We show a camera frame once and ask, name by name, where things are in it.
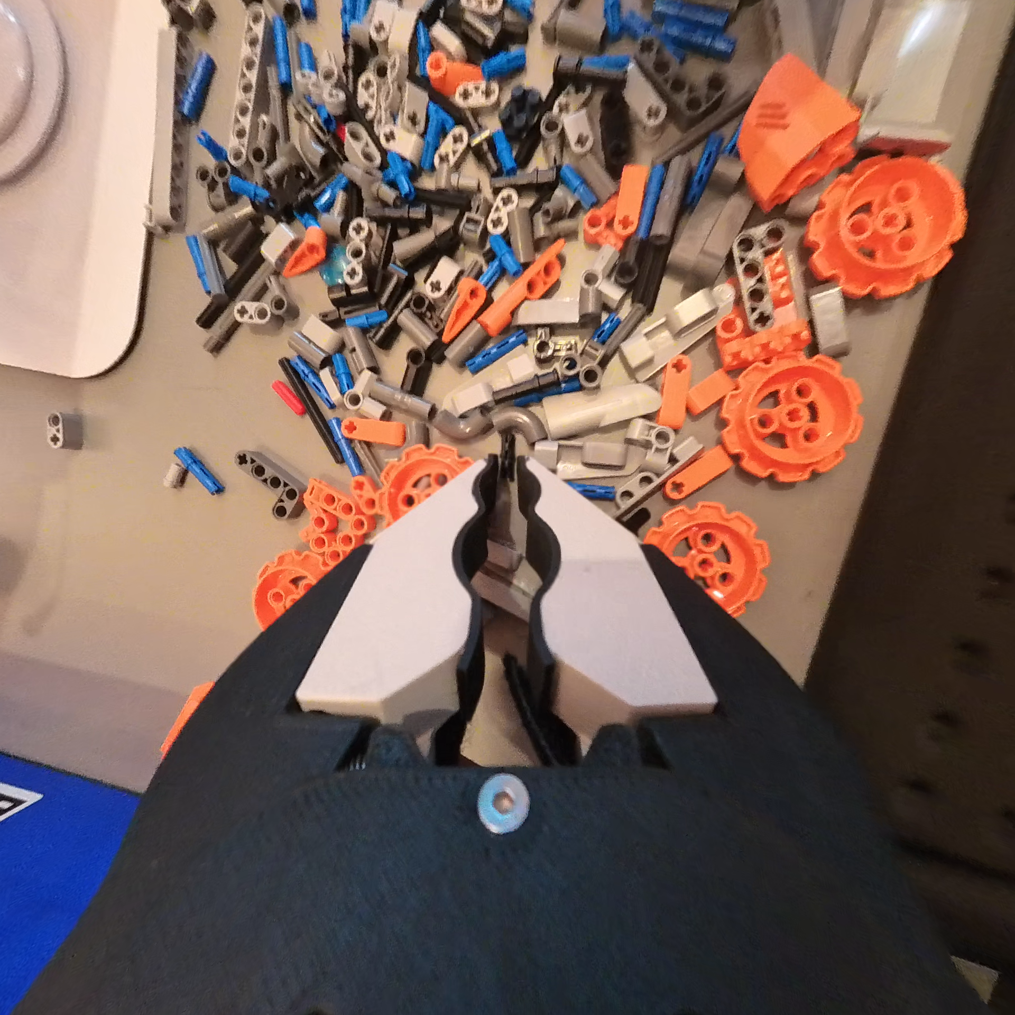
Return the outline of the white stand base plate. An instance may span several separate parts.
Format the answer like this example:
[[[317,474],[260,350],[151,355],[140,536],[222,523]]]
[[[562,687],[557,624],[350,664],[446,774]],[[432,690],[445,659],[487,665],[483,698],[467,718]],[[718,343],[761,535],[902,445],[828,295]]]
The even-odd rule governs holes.
[[[2,2],[1,359],[83,379],[137,328],[159,2]]]

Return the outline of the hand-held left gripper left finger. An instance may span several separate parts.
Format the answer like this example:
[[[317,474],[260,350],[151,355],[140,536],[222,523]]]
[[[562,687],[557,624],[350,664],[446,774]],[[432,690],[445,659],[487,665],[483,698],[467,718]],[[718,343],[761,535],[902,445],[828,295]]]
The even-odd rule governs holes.
[[[402,729],[459,759],[483,690],[483,608],[500,462],[483,459],[377,536],[296,692],[304,712]]]

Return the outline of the pile of building pieces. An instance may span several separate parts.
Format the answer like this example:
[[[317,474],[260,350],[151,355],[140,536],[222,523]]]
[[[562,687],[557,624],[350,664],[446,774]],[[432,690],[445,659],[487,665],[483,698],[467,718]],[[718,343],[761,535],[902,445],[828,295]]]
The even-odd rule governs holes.
[[[768,543],[700,492],[844,460],[853,301],[899,298],[967,222],[941,107],[971,2],[243,2],[235,98],[194,132],[210,2],[164,2],[147,226],[184,226],[188,143],[215,217],[186,244],[204,348],[289,326],[272,387],[348,490],[239,450],[304,517],[260,570],[276,624],[369,540],[514,445],[732,616]],[[304,28],[332,48],[315,49]]]

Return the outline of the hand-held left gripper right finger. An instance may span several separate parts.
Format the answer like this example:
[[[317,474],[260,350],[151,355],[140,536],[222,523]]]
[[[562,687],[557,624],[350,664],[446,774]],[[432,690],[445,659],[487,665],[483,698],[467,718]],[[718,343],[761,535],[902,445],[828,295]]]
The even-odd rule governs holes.
[[[607,727],[718,716],[718,697],[641,542],[535,459],[516,492],[538,577],[514,697],[541,760]]]

